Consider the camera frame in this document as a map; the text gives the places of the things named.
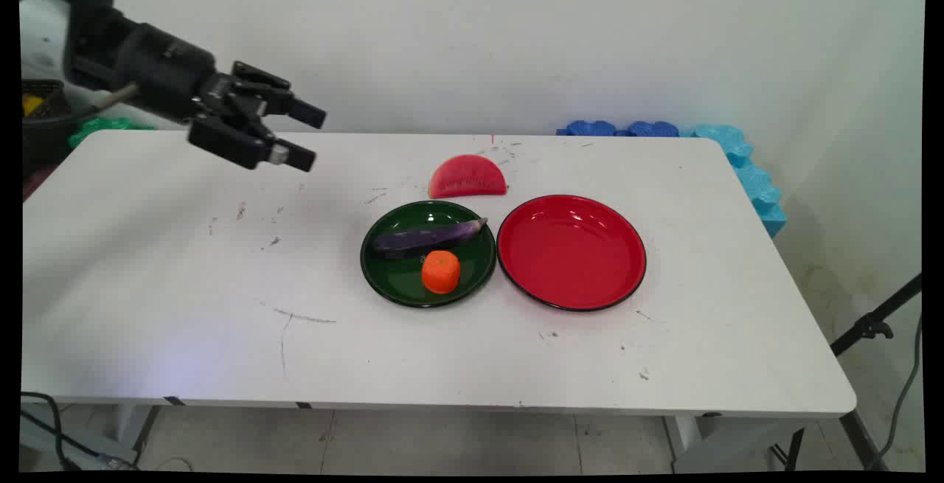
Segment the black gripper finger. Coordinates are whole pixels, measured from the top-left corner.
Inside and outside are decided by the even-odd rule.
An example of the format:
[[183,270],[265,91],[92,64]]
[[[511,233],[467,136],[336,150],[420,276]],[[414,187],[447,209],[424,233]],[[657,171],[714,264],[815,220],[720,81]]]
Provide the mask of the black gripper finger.
[[241,131],[217,116],[199,114],[192,120],[187,140],[192,146],[223,158],[237,166],[253,170],[259,164],[287,166],[309,173],[317,154],[292,142],[266,136],[262,131]]
[[297,97],[283,77],[244,62],[233,63],[221,77],[221,120],[232,129],[259,130],[266,116],[287,116],[313,129],[326,121],[327,113]]

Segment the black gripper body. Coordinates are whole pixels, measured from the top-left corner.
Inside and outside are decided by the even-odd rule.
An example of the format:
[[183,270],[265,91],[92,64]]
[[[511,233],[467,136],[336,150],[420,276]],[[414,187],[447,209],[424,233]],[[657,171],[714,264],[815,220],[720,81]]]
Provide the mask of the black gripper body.
[[205,82],[217,74],[215,56],[150,24],[135,24],[116,49],[111,89],[134,84],[131,104],[162,118],[198,116]]

